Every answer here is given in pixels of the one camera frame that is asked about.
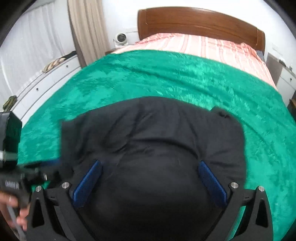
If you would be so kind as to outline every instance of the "green blanket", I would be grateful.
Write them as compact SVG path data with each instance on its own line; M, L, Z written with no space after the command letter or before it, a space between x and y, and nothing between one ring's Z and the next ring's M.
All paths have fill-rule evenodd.
M296 218L295 122L273 87L216 61L154 50L107 55L73 76L30 118L19 162L58 157L61 120L141 96L176 98L209 110L219 106L237 117L246 138L245 187L265 187L279 241Z

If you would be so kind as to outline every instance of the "human hand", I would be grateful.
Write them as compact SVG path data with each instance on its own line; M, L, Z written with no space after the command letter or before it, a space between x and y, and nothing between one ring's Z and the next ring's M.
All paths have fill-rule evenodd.
M6 206L11 206L11 207L18 207L18 201L15 196L9 195L7 193L4 193L0 191L0 211L5 218L6 222L11 228L15 228L10 215L8 213L7 207ZM17 224L20 225L24 231L27 230L27 220L26 216L29 214L29 208L23 208L20 210L20 215L17 217Z

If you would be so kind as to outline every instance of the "pink striped bed sheet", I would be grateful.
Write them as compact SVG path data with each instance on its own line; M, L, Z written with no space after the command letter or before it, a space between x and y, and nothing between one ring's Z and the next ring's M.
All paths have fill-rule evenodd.
M159 33L113 53L119 54L132 50L163 50L216 60L252 74L277 90L265 63L256 51L245 43L236 44L231 41L188 34Z

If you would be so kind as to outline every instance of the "blue gripper pad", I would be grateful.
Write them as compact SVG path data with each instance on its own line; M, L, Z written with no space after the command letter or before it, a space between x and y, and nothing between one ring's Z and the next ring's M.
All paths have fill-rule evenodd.
M227 206L226 192L204 161L201 161L198 165L198 174L212 201L216 206L225 208Z
M102 165L100 161L96 161L91 169L84 176L80 184L73 193L72 204L75 208L83 207L102 174Z

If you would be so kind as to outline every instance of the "metal screw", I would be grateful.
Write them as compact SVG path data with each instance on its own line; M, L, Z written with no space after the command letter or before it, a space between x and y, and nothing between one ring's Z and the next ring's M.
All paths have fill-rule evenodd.
M62 184L62 188L64 188L64 189L68 188L69 186L70 186L70 183L68 183L68 182L65 182Z
M265 191L265 188L264 188L263 186L259 186L258 189L259 189L259 191L261 191L261 192L264 192L264 191Z
M239 185L237 183L235 183L235 182L230 183L230 185L233 188L238 188L239 187Z
M35 188L35 191L36 191L36 192L40 192L40 191L41 191L41 189L42 189L42 187L41 187L41 186L37 186L37 187Z

